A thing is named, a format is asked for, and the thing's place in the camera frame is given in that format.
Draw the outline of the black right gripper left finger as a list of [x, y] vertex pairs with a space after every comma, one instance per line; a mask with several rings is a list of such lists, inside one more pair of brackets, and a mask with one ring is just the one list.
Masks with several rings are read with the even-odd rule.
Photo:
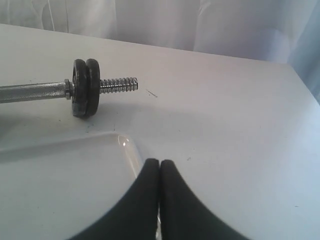
[[160, 163], [147, 159], [123, 197], [72, 240], [155, 240], [158, 228]]

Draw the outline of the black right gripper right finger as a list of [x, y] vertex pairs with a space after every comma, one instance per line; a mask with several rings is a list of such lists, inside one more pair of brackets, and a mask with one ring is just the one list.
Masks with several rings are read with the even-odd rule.
[[160, 164], [160, 222], [163, 240], [245, 240], [192, 192], [175, 163]]

